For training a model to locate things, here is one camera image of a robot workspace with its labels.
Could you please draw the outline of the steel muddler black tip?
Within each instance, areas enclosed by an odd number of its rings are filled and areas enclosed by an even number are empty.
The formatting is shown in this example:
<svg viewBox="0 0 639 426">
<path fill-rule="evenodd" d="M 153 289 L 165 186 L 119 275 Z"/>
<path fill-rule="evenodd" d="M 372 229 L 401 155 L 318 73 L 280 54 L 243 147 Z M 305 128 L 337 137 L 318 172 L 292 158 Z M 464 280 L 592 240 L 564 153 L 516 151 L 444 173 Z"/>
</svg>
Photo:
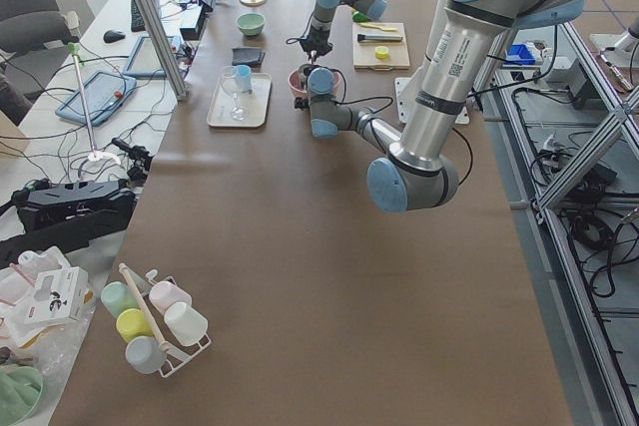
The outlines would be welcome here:
<svg viewBox="0 0 639 426">
<path fill-rule="evenodd" d="M 358 43 L 400 43 L 403 41 L 402 36 L 397 35 L 373 35 L 358 33 L 356 35 Z"/>
</svg>

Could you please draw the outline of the bamboo cutting board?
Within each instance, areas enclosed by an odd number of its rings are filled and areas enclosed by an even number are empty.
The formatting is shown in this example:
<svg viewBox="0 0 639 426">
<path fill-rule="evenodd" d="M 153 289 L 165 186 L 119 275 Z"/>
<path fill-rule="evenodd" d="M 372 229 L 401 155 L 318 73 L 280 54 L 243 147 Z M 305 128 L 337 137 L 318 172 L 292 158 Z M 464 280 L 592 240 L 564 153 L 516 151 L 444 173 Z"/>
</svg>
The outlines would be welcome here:
<svg viewBox="0 0 639 426">
<path fill-rule="evenodd" d="M 357 69 L 406 70 L 410 67 L 402 23 L 353 23 L 352 55 Z"/>
</svg>

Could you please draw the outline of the aluminium frame post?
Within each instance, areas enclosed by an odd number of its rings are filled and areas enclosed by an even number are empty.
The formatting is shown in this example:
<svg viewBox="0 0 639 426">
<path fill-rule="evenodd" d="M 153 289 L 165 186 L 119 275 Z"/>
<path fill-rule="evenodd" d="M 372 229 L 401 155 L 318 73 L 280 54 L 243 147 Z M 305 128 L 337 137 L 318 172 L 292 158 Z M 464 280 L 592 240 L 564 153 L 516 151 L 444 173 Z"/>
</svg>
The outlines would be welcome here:
<svg viewBox="0 0 639 426">
<path fill-rule="evenodd" d="M 178 101 L 187 97 L 187 85 L 179 70 L 178 63 L 171 50 L 160 14 L 153 0 L 134 0 L 145 22 L 157 57 Z"/>
</svg>

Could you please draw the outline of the green bowl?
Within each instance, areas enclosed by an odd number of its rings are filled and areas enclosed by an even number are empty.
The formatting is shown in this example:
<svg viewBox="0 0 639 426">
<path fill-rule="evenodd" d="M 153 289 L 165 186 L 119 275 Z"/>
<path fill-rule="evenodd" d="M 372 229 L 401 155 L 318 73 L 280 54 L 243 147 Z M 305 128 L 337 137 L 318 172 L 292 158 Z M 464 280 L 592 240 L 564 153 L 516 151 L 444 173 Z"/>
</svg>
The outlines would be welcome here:
<svg viewBox="0 0 639 426">
<path fill-rule="evenodd" d="M 265 27 L 265 17 L 257 12 L 247 12 L 237 18 L 236 25 L 240 32 L 247 37 L 260 35 Z"/>
</svg>

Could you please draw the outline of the blue teach pendant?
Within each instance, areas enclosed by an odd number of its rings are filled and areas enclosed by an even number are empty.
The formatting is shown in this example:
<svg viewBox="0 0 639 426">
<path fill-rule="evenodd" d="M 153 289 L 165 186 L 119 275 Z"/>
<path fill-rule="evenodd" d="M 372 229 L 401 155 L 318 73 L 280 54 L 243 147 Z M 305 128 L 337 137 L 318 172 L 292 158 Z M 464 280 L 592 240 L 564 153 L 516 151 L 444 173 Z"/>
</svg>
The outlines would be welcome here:
<svg viewBox="0 0 639 426">
<path fill-rule="evenodd" d="M 149 36 L 141 36 L 137 39 L 122 73 L 125 76 L 141 80 L 156 80 L 166 77 Z"/>
<path fill-rule="evenodd" d="M 133 93 L 137 80 L 130 76 L 108 71 L 98 71 L 84 81 L 85 97 L 91 124 L 105 123 Z M 85 125 L 85 116 L 80 91 L 74 92 L 55 111 L 63 120 Z"/>
</svg>

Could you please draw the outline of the green cup on rack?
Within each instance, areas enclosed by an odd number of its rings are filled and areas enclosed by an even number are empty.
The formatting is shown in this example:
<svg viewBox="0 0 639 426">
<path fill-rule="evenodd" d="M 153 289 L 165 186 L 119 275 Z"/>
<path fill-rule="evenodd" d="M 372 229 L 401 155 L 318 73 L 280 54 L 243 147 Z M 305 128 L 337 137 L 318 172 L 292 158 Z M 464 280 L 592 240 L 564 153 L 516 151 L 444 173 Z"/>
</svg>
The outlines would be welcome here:
<svg viewBox="0 0 639 426">
<path fill-rule="evenodd" d="M 100 299 L 114 318 L 118 318 L 127 309 L 138 307 L 138 303 L 128 285 L 120 281 L 106 284 L 101 291 Z"/>
</svg>

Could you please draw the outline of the white cup on rack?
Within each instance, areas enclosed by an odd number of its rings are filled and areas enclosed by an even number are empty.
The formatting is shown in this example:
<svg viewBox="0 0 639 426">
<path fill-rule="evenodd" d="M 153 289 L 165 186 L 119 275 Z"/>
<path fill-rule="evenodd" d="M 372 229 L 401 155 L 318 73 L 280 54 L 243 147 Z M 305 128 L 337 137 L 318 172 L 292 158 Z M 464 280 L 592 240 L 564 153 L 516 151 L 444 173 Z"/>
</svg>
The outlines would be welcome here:
<svg viewBox="0 0 639 426">
<path fill-rule="evenodd" d="M 208 319 L 190 304 L 178 301 L 164 313 L 164 322 L 183 346 L 193 346 L 204 337 Z"/>
</svg>

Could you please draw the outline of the pink bowl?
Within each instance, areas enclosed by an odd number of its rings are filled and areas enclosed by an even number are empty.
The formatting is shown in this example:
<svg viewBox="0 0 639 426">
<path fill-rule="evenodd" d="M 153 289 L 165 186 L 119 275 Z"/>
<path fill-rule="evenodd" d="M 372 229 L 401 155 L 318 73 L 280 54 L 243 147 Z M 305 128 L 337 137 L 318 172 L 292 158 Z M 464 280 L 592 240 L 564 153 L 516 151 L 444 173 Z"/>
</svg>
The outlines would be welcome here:
<svg viewBox="0 0 639 426">
<path fill-rule="evenodd" d="M 334 85 L 331 92 L 336 95 L 338 92 L 342 91 L 341 76 L 337 71 L 333 72 L 333 80 Z M 305 99 L 307 97 L 307 91 L 302 87 L 298 70 L 291 71 L 288 82 L 292 95 L 295 98 Z"/>
</svg>

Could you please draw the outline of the blue parts bin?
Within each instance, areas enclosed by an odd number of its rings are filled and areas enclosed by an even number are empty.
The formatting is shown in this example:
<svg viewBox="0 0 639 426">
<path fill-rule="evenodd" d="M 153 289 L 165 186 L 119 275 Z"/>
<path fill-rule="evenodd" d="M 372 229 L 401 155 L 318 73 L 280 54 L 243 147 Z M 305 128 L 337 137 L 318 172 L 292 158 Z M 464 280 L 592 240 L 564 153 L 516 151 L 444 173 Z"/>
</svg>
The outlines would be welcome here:
<svg viewBox="0 0 639 426">
<path fill-rule="evenodd" d="M 512 44 L 506 54 L 506 64 L 534 65 L 541 61 L 538 53 L 535 53 L 527 44 Z"/>
</svg>

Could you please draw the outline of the green bowl off table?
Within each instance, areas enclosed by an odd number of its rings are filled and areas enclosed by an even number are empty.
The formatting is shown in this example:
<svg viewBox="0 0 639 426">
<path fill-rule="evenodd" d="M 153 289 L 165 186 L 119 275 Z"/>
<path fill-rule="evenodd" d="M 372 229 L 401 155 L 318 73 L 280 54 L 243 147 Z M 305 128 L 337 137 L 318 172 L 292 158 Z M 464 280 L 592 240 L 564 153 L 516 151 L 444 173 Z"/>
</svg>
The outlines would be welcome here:
<svg viewBox="0 0 639 426">
<path fill-rule="evenodd" d="M 16 425 L 32 416 L 44 391 L 44 379 L 32 366 L 1 367 L 1 424 Z"/>
</svg>

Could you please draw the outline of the black office chair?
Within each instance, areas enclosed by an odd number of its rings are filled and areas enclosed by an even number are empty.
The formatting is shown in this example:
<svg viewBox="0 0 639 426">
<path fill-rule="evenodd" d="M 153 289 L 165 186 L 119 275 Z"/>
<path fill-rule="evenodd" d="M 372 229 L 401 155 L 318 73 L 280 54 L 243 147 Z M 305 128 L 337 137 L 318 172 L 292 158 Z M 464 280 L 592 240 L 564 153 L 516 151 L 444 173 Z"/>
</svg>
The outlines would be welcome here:
<svg viewBox="0 0 639 426">
<path fill-rule="evenodd" d="M 79 40 L 77 17 L 56 0 L 1 0 L 1 69 L 29 100 L 36 100 Z"/>
</svg>

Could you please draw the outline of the steel ice scoop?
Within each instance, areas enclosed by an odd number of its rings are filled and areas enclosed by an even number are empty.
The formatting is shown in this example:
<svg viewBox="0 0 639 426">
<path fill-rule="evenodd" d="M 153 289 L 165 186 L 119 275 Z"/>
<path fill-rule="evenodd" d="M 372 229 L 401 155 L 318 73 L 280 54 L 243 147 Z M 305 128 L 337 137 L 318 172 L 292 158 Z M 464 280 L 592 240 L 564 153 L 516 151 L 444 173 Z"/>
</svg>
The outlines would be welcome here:
<svg viewBox="0 0 639 426">
<path fill-rule="evenodd" d="M 308 52 L 308 61 L 300 65 L 298 68 L 300 87 L 304 91 L 307 89 L 311 72 L 317 67 L 316 59 L 317 57 L 315 51 Z"/>
</svg>

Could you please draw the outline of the grey folded cloth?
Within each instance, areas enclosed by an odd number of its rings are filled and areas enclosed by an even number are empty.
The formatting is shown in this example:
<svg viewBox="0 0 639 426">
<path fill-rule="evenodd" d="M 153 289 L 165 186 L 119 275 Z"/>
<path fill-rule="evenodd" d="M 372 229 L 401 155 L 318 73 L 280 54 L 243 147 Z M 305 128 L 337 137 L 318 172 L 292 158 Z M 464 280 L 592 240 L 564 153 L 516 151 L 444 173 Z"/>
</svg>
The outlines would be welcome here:
<svg viewBox="0 0 639 426">
<path fill-rule="evenodd" d="M 247 65 L 249 67 L 260 67 L 264 61 L 266 52 L 256 47 L 236 47 L 232 49 L 233 66 Z"/>
</svg>

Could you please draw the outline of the clear wine glass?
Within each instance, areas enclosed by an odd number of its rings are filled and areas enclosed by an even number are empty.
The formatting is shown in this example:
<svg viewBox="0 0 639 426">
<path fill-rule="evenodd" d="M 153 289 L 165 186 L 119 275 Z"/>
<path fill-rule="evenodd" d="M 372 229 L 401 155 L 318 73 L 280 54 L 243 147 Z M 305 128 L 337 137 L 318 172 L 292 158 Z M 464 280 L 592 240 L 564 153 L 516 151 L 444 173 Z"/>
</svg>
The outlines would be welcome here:
<svg viewBox="0 0 639 426">
<path fill-rule="evenodd" d="M 225 66 L 222 71 L 221 88 L 234 101 L 234 106 L 231 110 L 231 117 L 234 120 L 243 121 L 245 119 L 245 110 L 240 103 L 240 92 L 236 82 L 236 77 L 236 66 Z"/>
</svg>

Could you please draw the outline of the yellow plastic knife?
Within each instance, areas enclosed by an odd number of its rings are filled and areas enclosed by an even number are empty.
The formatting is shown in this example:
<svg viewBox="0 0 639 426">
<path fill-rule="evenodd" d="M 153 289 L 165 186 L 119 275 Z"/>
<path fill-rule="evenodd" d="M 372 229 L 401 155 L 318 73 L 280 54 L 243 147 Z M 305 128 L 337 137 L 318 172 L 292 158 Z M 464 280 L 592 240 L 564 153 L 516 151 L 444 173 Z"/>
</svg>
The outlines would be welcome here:
<svg viewBox="0 0 639 426">
<path fill-rule="evenodd" d="M 382 32 L 397 32 L 396 27 L 385 26 L 377 23 L 361 22 L 358 24 L 358 26 L 360 26 L 361 28 L 374 29 Z"/>
</svg>

